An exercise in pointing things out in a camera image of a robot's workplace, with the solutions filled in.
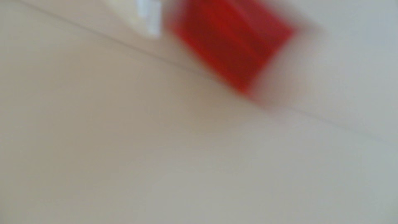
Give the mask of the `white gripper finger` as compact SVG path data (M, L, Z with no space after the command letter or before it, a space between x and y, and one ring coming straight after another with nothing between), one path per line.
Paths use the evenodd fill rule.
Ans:
M133 31L145 38L162 34L162 1L106 0L106 5Z

